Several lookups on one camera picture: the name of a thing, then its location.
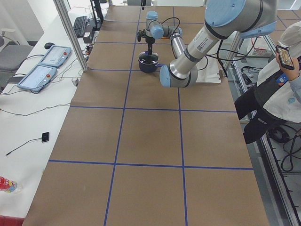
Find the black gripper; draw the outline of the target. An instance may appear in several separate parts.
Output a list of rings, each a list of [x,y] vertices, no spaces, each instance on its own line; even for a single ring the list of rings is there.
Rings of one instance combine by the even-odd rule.
[[[145,41],[147,43],[147,52],[149,55],[152,55],[152,45],[154,44],[154,38],[153,37],[146,37]]]

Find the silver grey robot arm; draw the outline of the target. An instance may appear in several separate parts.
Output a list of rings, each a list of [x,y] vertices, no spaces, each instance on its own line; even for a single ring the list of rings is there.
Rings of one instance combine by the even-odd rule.
[[[204,26],[185,47],[181,29],[161,24],[155,11],[147,12],[145,35],[153,40],[168,37],[175,59],[160,69],[160,82],[164,87],[184,88],[194,84],[198,77],[196,64],[218,41],[233,32],[241,38],[270,34],[276,27],[276,0],[209,0],[206,3]]]

